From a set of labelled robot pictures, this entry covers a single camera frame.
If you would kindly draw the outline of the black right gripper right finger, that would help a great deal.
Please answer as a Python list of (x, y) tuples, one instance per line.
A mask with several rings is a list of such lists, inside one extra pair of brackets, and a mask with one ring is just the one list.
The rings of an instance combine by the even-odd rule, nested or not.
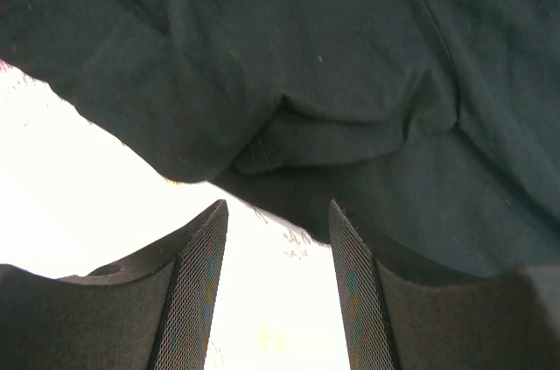
[(332, 257), (353, 369), (556, 369), (559, 267), (480, 278), (375, 234), (336, 203)]

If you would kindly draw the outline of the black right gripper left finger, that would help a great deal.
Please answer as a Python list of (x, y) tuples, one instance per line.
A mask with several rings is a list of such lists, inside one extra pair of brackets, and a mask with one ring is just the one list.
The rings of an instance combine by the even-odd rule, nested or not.
[(201, 369), (228, 230), (219, 200), (87, 276), (1, 267), (4, 369)]

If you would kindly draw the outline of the black t-shirt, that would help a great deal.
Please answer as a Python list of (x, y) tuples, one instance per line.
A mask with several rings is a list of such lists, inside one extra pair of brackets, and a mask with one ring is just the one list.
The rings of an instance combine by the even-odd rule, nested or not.
[(559, 259), (559, 0), (2, 0), (1, 57), (166, 178), (477, 276)]

